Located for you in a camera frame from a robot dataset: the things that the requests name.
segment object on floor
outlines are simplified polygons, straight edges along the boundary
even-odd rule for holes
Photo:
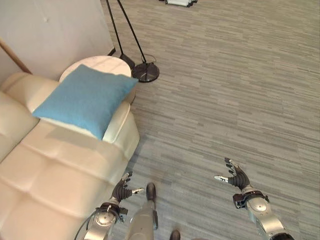
[[[118,31],[117,31],[117,28],[116,28],[116,24],[115,24],[115,21],[114,21],[114,17],[113,17],[112,12],[111,12],[111,7],[110,7],[110,4],[109,4],[109,0],[105,0],[105,1],[106,1],[106,5],[108,7],[109,13],[110,13],[113,29],[114,29],[114,32],[115,32],[115,35],[116,35],[116,39],[118,41],[119,48],[120,48],[120,51],[121,51],[121,55],[120,55],[119,58],[122,59],[123,61],[125,61],[129,65],[130,69],[132,70],[135,67],[136,64],[135,64],[135,62],[133,60],[131,60],[130,57],[128,57],[127,55],[124,54],[124,51],[123,51],[122,46],[121,46],[120,38],[119,38],[119,35],[118,35]]]
[[[141,82],[141,83],[152,82],[159,77],[159,74],[160,74],[159,68],[153,62],[147,62],[145,55],[144,55],[144,53],[141,49],[141,46],[139,44],[139,41],[137,39],[137,36],[135,34],[135,31],[134,31],[134,29],[130,23],[130,20],[126,14],[126,11],[125,11],[124,7],[122,6],[120,0],[117,0],[117,1],[118,1],[118,4],[120,5],[120,8],[125,16],[127,23],[129,24],[131,32],[132,32],[134,39],[136,41],[136,44],[138,45],[139,50],[141,52],[141,55],[143,57],[143,60],[142,60],[143,62],[139,65],[136,65],[132,69],[132,77],[139,79],[139,82]]]
[[[165,4],[179,5],[187,8],[191,7],[194,3],[197,2],[198,0],[165,0]]]

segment round side table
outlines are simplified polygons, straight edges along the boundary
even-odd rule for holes
[[[66,78],[66,76],[68,76],[73,70],[75,70],[81,64],[103,73],[110,73],[115,75],[122,74],[127,77],[131,77],[131,69],[129,65],[120,58],[114,56],[91,56],[77,61],[71,66],[69,66],[62,73],[59,82],[61,83]],[[135,95],[136,87],[134,87],[131,90],[131,92],[125,97],[124,101],[127,101],[131,104],[135,98]]]

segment lamp base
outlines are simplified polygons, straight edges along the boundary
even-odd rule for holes
[[[135,65],[136,65],[135,62],[132,61],[131,58],[128,57],[127,55],[125,55],[124,53],[121,54],[119,58],[122,59],[123,61],[125,61],[125,62],[129,65],[129,67],[130,67],[130,69],[131,69],[131,71],[132,71],[132,69],[133,69],[133,68],[135,67]]]
[[[141,83],[149,83],[159,77],[159,68],[153,63],[143,62],[132,69],[132,77],[139,79]]]

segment white table top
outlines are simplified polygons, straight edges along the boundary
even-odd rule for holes
[[[131,69],[129,65],[120,58],[114,56],[91,56],[75,62],[69,66],[61,75],[59,82],[62,82],[79,65],[86,65],[89,68],[95,69],[103,73],[123,74],[131,77]]]

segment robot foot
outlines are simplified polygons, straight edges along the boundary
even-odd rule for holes
[[[178,230],[173,230],[170,236],[170,240],[180,240],[180,232]]]
[[[146,186],[146,199],[156,203],[157,193],[156,186],[153,182],[149,182]]]

